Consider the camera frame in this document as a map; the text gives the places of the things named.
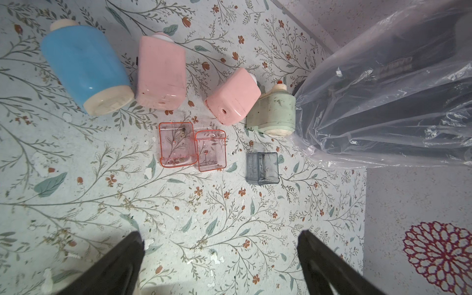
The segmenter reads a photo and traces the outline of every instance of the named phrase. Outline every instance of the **cream bottle cap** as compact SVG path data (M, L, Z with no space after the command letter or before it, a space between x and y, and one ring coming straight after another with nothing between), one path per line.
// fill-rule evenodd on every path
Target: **cream bottle cap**
M76 22L75 20L64 18L64 19L60 19L53 22L51 26L49 27L49 30L52 32L66 26L73 26L73 25L79 25L79 23Z

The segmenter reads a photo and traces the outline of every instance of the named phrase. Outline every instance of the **pink plastic container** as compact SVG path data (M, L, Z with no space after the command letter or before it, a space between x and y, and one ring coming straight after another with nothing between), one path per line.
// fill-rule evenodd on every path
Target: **pink plastic container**
M160 164L164 168L198 162L201 172L226 168L226 133L202 130L194 134L191 122L159 124Z
M147 108L176 110L186 98L185 50L164 33L139 42L136 101Z
M205 100L205 105L221 124L229 126L243 120L260 95L256 77L240 67Z

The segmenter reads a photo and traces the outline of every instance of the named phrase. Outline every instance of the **gray transparent container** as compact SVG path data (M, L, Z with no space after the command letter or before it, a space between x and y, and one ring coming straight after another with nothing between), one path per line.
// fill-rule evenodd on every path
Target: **gray transparent container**
M278 183L277 159L276 152L250 152L246 154L246 182L251 185Z

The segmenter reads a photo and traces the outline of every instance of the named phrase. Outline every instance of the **transparent pink box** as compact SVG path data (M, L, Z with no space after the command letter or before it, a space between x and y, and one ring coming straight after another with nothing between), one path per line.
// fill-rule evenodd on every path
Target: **transparent pink box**
M165 168L193 165L201 172L226 168L226 133L202 130L194 133L191 122L159 124L160 164Z
M202 130L195 134L198 170L201 172L226 167L226 133L223 130Z

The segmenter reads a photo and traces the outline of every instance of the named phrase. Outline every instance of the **clear plastic bag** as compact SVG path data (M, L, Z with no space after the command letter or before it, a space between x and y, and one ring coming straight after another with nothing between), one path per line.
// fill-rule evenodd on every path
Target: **clear plastic bag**
M296 93L292 140L332 168L472 165L472 1L378 22Z

